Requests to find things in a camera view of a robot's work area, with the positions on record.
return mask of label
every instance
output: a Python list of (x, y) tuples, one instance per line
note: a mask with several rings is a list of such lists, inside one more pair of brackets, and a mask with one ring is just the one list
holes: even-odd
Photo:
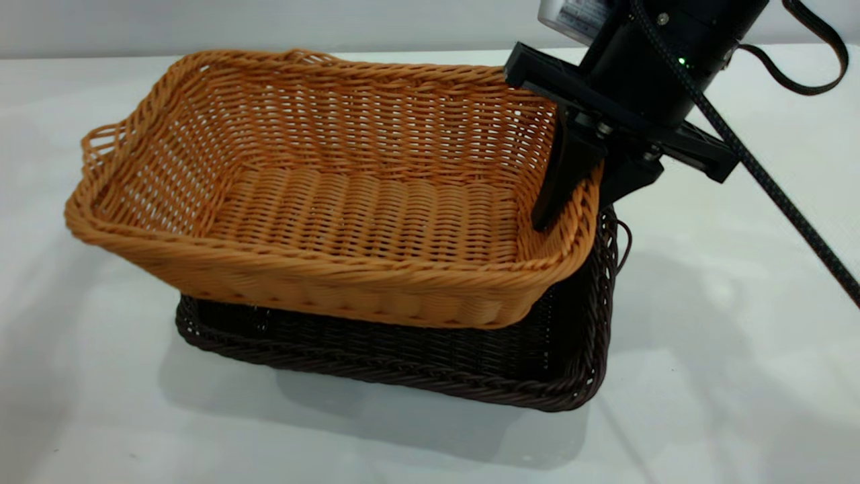
[(606, 0), (565, 0), (556, 20), (594, 40), (610, 13)]

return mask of black cable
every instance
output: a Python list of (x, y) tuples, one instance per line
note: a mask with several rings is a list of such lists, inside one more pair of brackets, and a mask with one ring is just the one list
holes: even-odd
[(795, 204), (785, 195), (785, 192), (779, 188), (779, 185), (777, 185), (771, 175), (768, 174), (761, 163), (744, 146), (738, 135), (734, 133), (732, 128), (722, 119), (716, 108), (708, 101), (704, 93), (696, 86), (690, 73), (678, 62), (678, 56), (672, 54), (669, 46), (660, 37), (657, 27), (648, 18), (648, 12), (645, 10), (642, 0), (630, 0), (630, 4), (633, 9), (633, 16), (636, 18), (636, 23), (639, 24), (644, 34), (648, 37), (648, 41), (650, 41), (654, 50), (663, 58), (680, 83), (684, 85), (687, 95), (692, 98), (693, 102), (702, 111), (702, 114), (708, 119), (711, 126), (720, 134), (728, 147), (740, 158), (741, 163), (750, 172), (752, 177), (755, 178), (755, 181), (759, 183), (765, 193), (773, 200), (785, 217), (789, 219), (791, 225), (807, 241), (815, 252), (815, 255), (821, 259), (821, 262), (830, 270), (833, 277), (842, 285), (845, 293), (848, 294), (857, 307), (860, 307), (860, 284), (857, 283), (857, 279), (842, 264), (842, 261), (833, 253), (827, 242), (815, 231), (812, 224), (809, 223), (809, 220), (801, 214)]
[(839, 85), (839, 83), (842, 82), (842, 78), (845, 77), (846, 72), (848, 72), (848, 47), (845, 46), (845, 42), (842, 40), (842, 37), (839, 36), (839, 33), (834, 30), (833, 27), (827, 25), (826, 22), (821, 20), (820, 17), (814, 14), (812, 10), (808, 9), (807, 6), (799, 0), (783, 0), (783, 6), (791, 13), (791, 15), (800, 21), (800, 23), (805, 25), (809, 30), (812, 30), (819, 36), (819, 38), (826, 42), (828, 46), (832, 47), (833, 51), (836, 53), (836, 57), (839, 59), (840, 68), (839, 77), (835, 81), (822, 86), (805, 86), (803, 84), (796, 83), (779, 70), (777, 65), (770, 57), (768, 57), (765, 51), (756, 46), (750, 46), (747, 44), (744, 44), (739, 48), (759, 58), (762, 64), (767, 68), (767, 71), (784, 88), (796, 92), (797, 94), (803, 94), (804, 96), (818, 96), (819, 94), (824, 94)]

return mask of wicker basket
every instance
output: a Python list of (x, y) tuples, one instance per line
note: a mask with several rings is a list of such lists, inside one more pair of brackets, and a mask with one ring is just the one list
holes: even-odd
[(198, 53), (83, 140), (66, 221), (195, 297), (499, 328), (593, 243), (601, 168), (530, 227), (554, 109), (499, 67)]
[(605, 375), (619, 267), (615, 234), (607, 212), (585, 266), (552, 286), (524, 320), (498, 331), (368, 324), (190, 296), (182, 296), (176, 324), (194, 346), (277, 369), (573, 410)]

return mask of basket rim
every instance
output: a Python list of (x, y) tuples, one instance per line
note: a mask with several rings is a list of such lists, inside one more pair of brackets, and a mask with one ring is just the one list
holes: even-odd
[[(217, 261), (219, 264), (235, 265), (236, 267), (253, 264), (260, 270), (289, 269), (297, 276), (324, 277), (329, 282), (355, 284), (360, 283), (361, 276), (373, 279), (383, 284), (422, 284), (435, 281), (441, 277), (446, 279), (439, 287), (467, 287), (471, 289), (502, 289), (517, 291), (534, 289), (536, 284), (550, 285), (569, 276), (579, 268), (591, 251), (594, 240), (595, 226), (598, 223), (599, 178), (602, 176), (602, 165), (595, 169), (592, 175), (576, 190), (565, 208), (568, 219), (575, 218), (575, 224), (570, 224), (576, 233), (565, 239), (570, 242), (551, 257), (534, 258), (519, 262), (500, 264), (464, 264), (464, 263), (435, 263), (421, 259), (395, 261), (385, 258), (368, 256), (349, 257), (333, 256), (324, 252), (307, 249), (286, 248), (283, 246), (246, 244), (231, 240), (212, 239), (207, 237), (192, 237), (166, 231), (152, 231), (133, 226), (117, 224), (101, 220), (95, 216), (92, 203), (97, 193), (110, 180), (115, 172), (127, 159), (131, 146), (134, 145), (135, 135), (146, 133), (152, 120), (162, 115), (167, 107), (166, 96), (155, 96), (157, 90), (173, 90), (185, 82), (184, 76), (199, 70), (203, 64), (218, 56), (218, 62), (230, 62), (238, 66), (264, 65), (281, 70), (294, 69), (303, 73), (344, 71), (349, 69), (354, 76), (363, 78), (392, 78), (386, 74), (386, 68), (397, 69), (396, 79), (402, 80), (403, 70), (412, 71), (413, 78), (439, 83), (456, 84), (466, 79), (468, 75), (471, 84), (474, 83), (475, 70), (479, 69), (490, 77), (502, 76), (500, 67), (473, 65), (432, 65), (435, 69), (428, 70), (429, 65), (412, 64), (382, 64), (368, 62), (352, 62), (324, 53), (315, 53), (302, 49), (293, 49), (285, 53), (259, 53), (243, 50), (211, 50), (189, 54), (169, 68), (171, 77), (165, 74), (156, 84), (150, 94), (138, 105), (135, 111), (123, 121), (113, 125), (98, 127), (90, 131), (82, 140), (84, 158), (92, 157), (99, 164), (109, 166), (109, 173), (99, 177), (88, 176), (85, 172), (83, 180), (76, 187), (72, 197), (66, 203), (66, 225), (72, 233), (81, 240), (105, 246), (121, 255), (124, 246), (130, 246), (145, 253), (144, 258), (176, 258), (185, 257), (208, 264)], [(484, 84), (497, 85), (499, 78), (487, 78)], [(134, 132), (130, 126), (137, 126)], [(93, 141), (99, 138), (113, 138), (113, 150), (99, 153), (100, 147), (93, 147)], [(563, 222), (562, 229), (569, 229)], [(253, 258), (253, 262), (236, 264), (239, 259)], [(320, 264), (329, 267), (320, 270)], [(498, 278), (488, 280), (487, 274), (497, 275)]]

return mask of black strap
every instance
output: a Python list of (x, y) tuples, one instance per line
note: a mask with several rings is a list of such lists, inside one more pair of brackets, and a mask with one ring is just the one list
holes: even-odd
[(842, 82), (842, 78), (845, 77), (845, 73), (848, 72), (848, 47), (845, 46), (845, 42), (842, 40), (842, 37), (839, 36), (839, 33), (837, 33), (833, 27), (827, 25), (826, 22), (821, 20), (820, 17), (814, 14), (812, 10), (808, 9), (806, 5), (800, 2), (800, 0), (783, 0), (783, 6), (791, 13), (791, 15), (800, 21), (800, 23), (805, 25), (809, 30), (812, 30), (813, 33), (818, 35), (836, 52), (836, 56), (839, 57), (839, 64), (841, 65), (842, 70), (835, 81), (830, 84), (817, 87), (805, 86), (803, 84), (796, 83), (779, 70), (777, 65), (774, 64), (773, 60), (768, 57), (765, 51), (748, 44), (744, 44), (740, 46), (740, 48), (758, 57), (767, 68), (767, 71), (784, 88), (804, 96), (818, 96), (819, 94), (824, 94), (839, 85), (839, 83)]

